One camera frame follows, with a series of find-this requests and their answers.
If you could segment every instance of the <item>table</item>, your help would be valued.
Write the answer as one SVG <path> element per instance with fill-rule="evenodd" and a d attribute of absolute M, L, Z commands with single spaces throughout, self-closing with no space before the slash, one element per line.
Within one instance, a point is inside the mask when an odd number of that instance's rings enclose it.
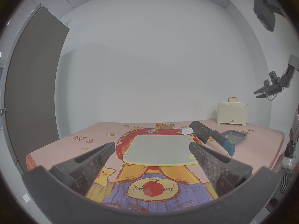
<path fill-rule="evenodd" d="M 220 133 L 230 129 L 246 133 L 247 137 L 236 145 L 233 158 L 252 166 L 253 174 L 262 166 L 273 166 L 285 139 L 283 132 L 249 123 L 246 126 L 217 124 L 214 119 L 200 122 Z M 55 164 L 114 142 L 117 144 L 116 152 L 106 162 L 88 191 L 87 198 L 110 207 L 142 212 L 177 211 L 200 205 L 218 197 L 198 163 L 148 166 L 123 161 L 124 154 L 136 136 L 182 135 L 181 129 L 189 128 L 190 123 L 100 122 L 31 152 L 26 156 L 27 168 L 32 170 L 42 165 L 49 170 Z M 200 142 L 194 134 L 189 136 L 195 142 Z M 206 146 L 227 155 L 212 138 Z"/>

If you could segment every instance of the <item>white paper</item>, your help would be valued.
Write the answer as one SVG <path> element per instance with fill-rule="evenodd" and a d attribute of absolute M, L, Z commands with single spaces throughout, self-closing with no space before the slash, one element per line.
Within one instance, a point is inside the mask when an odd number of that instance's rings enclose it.
<path fill-rule="evenodd" d="M 24 196 L 23 196 L 23 199 L 26 203 L 28 203 L 28 201 L 30 200 L 30 197 L 28 197 L 28 194 L 26 193 Z"/>
<path fill-rule="evenodd" d="M 182 134 L 190 134 L 190 133 L 193 133 L 193 129 L 192 128 L 182 129 Z"/>

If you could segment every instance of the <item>cartoon girl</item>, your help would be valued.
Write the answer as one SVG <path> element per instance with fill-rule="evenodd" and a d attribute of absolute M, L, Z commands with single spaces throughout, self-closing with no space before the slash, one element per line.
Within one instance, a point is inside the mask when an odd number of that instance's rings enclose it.
<path fill-rule="evenodd" d="M 157 124 L 154 129 L 125 133 L 118 140 L 117 157 L 123 161 L 123 155 L 137 135 L 178 135 L 181 130 L 173 127 L 173 124 Z M 200 143 L 196 136 L 189 135 Z M 210 183 L 203 184 L 186 166 L 159 167 L 124 162 L 113 182 L 106 186 L 95 182 L 86 197 L 114 208 L 167 212 L 210 202 L 217 195 Z"/>

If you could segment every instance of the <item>yellow star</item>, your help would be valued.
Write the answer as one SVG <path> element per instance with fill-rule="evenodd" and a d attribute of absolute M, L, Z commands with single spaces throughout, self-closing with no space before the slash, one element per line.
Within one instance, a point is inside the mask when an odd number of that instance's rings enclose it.
<path fill-rule="evenodd" d="M 216 140 L 210 137 L 207 141 L 216 141 Z"/>
<path fill-rule="evenodd" d="M 115 169 L 106 168 L 104 166 L 102 168 L 101 172 L 99 173 L 98 177 L 95 179 L 95 182 L 102 186 L 107 186 L 108 185 L 108 177 L 114 173 L 115 173 Z"/>
<path fill-rule="evenodd" d="M 143 128 L 143 127 L 140 127 L 140 126 L 134 126 L 134 127 L 130 127 L 130 129 L 132 129 L 132 130 L 140 130 L 141 128 Z"/>

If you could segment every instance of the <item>red apple print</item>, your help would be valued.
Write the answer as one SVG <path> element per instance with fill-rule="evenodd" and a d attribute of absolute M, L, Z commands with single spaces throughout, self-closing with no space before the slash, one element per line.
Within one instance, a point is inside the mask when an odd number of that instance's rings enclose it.
<path fill-rule="evenodd" d="M 143 192 L 147 196 L 159 196 L 163 193 L 164 187 L 158 183 L 159 180 L 149 181 L 143 186 Z"/>

